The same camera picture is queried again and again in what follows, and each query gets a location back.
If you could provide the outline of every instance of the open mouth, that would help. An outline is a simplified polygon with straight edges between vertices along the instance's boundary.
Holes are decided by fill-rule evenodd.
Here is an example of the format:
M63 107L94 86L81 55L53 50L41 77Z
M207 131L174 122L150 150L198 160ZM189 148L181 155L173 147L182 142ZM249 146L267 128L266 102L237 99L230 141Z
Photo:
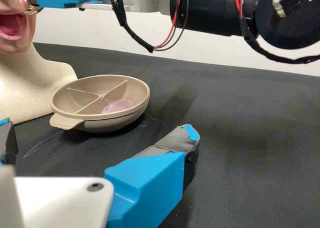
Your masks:
M20 14L0 15L0 37L16 41L21 39L26 31L27 19Z

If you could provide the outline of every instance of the mannequin head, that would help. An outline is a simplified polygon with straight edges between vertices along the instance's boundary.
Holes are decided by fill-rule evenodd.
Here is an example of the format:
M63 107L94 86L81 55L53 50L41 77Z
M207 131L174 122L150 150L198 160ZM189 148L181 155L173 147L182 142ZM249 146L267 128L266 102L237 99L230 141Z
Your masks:
M36 28L36 16L23 16L27 0L0 0L0 52L20 53L28 49Z

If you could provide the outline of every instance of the connector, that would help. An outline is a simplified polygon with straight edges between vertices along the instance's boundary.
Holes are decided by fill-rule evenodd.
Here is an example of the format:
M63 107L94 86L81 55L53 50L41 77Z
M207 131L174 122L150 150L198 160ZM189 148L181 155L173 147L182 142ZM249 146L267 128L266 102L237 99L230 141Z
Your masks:
M272 5L282 19L300 8L300 0L272 0Z
M121 18L124 21L127 21L124 1L123 0L116 0L116 5L118 7L119 15L121 15Z

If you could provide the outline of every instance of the black table surface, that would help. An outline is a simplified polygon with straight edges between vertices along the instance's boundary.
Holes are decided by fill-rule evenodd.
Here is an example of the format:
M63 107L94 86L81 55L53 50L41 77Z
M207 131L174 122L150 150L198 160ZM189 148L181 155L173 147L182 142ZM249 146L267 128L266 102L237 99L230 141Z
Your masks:
M190 123L201 135L198 173L161 227L320 227L320 78L35 46L79 78L142 79L151 99L138 121L110 134L61 131L51 115L17 125L17 175L103 177Z

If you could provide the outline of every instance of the pink food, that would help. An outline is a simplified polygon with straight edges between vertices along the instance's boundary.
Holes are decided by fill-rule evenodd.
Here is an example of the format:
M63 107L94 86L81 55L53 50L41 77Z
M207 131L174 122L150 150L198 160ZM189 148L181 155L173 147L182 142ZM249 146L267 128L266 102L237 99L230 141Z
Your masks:
M102 114L113 113L121 110L125 110L131 108L134 105L133 101L130 99L119 99L115 101L111 101L107 104L107 106L102 109Z

